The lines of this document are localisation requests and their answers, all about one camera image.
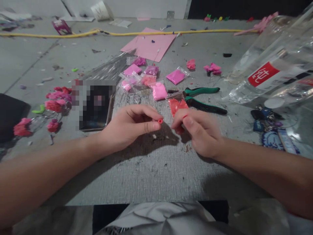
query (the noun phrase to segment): table surface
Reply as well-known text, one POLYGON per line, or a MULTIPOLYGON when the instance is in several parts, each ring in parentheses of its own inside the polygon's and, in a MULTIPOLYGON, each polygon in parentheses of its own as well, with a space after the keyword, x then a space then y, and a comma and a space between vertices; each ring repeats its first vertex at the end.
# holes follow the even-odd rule
MULTIPOLYGON (((102 28, 110 32, 140 32, 145 27, 159 29, 168 24, 167 31, 204 29, 249 29, 255 22, 222 21, 204 22, 201 20, 149 20, 127 19, 133 23, 129 28, 109 25, 108 22, 76 22, 70 23, 75 33, 86 32, 91 28, 102 28)), ((51 19, 34 21, 33 29, 17 29, 16 32, 56 34, 51 19)), ((196 60, 196 71, 191 78, 175 86, 164 79, 167 89, 185 89, 196 87, 220 87, 217 94, 198 95, 199 101, 224 107, 227 116, 215 115, 220 123, 223 136, 245 142, 261 144, 260 134, 252 131, 253 119, 250 110, 261 100, 247 105, 232 103, 227 98, 234 85, 225 78, 207 77, 203 66, 216 63, 222 67, 222 75, 232 70, 235 63, 257 38, 256 34, 234 37, 232 33, 188 34, 176 38, 160 63, 161 73, 158 80, 178 66, 186 67, 190 59, 196 60), (223 53, 232 53, 232 57, 224 58, 223 53)), ((133 37, 111 37, 97 35, 88 38, 74 39, 38 39, 38 38, 0 38, 0 58, 2 63, 1 90, 7 95, 23 100, 33 109, 46 101, 45 95, 55 86, 70 86, 69 81, 79 77, 78 73, 86 73, 92 68, 108 61, 112 55, 133 37), (101 51, 94 54, 92 49, 101 51), (59 65, 63 69, 55 71, 52 66, 59 65), (43 78, 54 80, 36 86, 43 78), (27 86, 21 90, 19 85, 27 86)), ((234 198, 269 197, 257 185, 232 170, 202 159, 197 155, 187 136, 180 137, 170 129, 172 115, 166 101, 154 101, 150 90, 139 91, 142 103, 154 106, 163 116, 162 129, 153 134, 140 137, 133 145, 122 152, 106 158, 70 180, 62 189, 53 195, 47 205, 95 205, 112 203, 151 202, 151 201, 188 201, 217 200, 234 198)), ((113 115, 119 107, 127 105, 127 96, 119 90, 115 97, 113 115)), ((285 126, 292 136, 301 155, 312 158, 313 124, 310 121, 313 105, 310 102, 293 109, 279 110, 287 120, 285 126)), ((78 130, 79 110, 73 109, 68 116, 62 118, 62 128, 55 135, 54 141, 63 142, 89 135, 78 130)), ((46 128, 34 133, 32 137, 20 139, 9 149, 3 160, 7 160, 27 152, 45 148, 50 143, 46 128)))

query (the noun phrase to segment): green pliers handle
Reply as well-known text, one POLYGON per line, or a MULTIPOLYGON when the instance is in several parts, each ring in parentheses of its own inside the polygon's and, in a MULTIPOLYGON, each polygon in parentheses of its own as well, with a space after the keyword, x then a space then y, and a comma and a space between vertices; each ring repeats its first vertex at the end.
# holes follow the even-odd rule
POLYGON ((197 94, 214 94, 219 92, 220 88, 207 88, 207 87, 199 87, 195 89, 186 88, 185 93, 187 96, 193 96, 197 94))

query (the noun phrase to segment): white wall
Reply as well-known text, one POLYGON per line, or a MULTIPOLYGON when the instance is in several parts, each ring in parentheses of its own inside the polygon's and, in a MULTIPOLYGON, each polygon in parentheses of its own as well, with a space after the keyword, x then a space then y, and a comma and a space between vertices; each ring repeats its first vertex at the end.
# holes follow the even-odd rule
MULTIPOLYGON (((90 7, 99 0, 65 0, 74 14, 92 16, 90 7)), ((167 11, 175 11, 176 19, 183 19, 187 0, 105 0, 114 17, 166 18, 167 11)), ((9 7, 17 13, 37 16, 64 16, 66 10, 60 0, 1 0, 0 8, 9 7)))

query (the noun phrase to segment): yellow hose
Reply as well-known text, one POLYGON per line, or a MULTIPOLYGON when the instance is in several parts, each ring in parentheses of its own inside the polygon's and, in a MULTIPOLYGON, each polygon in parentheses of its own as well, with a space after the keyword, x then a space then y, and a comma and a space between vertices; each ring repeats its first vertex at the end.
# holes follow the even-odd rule
MULTIPOLYGON (((210 29, 210 30, 190 30, 190 31, 175 31, 174 34, 192 34, 192 33, 234 33, 241 32, 241 29, 210 29)), ((151 33, 111 33, 100 29, 94 29, 87 33, 71 34, 71 35, 40 35, 40 34, 23 34, 23 33, 0 33, 1 37, 33 37, 33 38, 81 38, 87 37, 95 33, 105 33, 112 36, 136 36, 136 35, 162 35, 173 34, 173 32, 151 32, 151 33)))

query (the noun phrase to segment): pixelated phone screen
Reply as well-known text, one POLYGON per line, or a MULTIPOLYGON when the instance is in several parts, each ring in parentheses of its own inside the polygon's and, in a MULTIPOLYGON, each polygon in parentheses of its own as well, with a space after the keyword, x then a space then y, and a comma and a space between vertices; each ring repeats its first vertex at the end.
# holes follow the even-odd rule
POLYGON ((81 131, 104 128, 107 125, 111 109, 110 97, 114 89, 114 86, 90 86, 80 121, 81 131))

